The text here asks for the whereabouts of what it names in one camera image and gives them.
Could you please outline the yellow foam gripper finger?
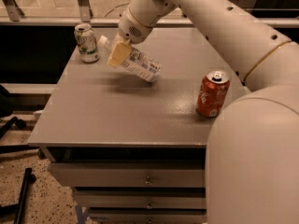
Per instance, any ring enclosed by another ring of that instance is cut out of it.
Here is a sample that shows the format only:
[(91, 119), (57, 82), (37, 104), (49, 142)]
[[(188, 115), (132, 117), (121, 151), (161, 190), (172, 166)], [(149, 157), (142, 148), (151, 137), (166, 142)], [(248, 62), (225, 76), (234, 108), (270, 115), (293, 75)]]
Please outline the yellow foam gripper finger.
[(128, 39), (109, 41), (107, 47), (109, 50), (107, 64), (114, 68), (120, 66), (132, 52)]

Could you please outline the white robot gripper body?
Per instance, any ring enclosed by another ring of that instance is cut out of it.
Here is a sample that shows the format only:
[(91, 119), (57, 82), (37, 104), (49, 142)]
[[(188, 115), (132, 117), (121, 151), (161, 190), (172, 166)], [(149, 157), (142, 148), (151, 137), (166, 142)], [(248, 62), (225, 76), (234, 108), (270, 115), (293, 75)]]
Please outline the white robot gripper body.
[(143, 8), (129, 6), (121, 15), (119, 35), (133, 44), (142, 43), (151, 33), (154, 17)]

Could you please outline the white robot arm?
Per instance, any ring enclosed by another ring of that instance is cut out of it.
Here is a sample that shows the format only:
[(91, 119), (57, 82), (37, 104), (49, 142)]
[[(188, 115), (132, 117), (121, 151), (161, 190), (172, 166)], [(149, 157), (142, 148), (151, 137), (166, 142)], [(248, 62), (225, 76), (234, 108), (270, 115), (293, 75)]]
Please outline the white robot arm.
[(175, 7), (245, 86), (207, 139), (207, 224), (299, 224), (299, 45), (228, 0), (132, 0), (120, 36), (143, 42)]

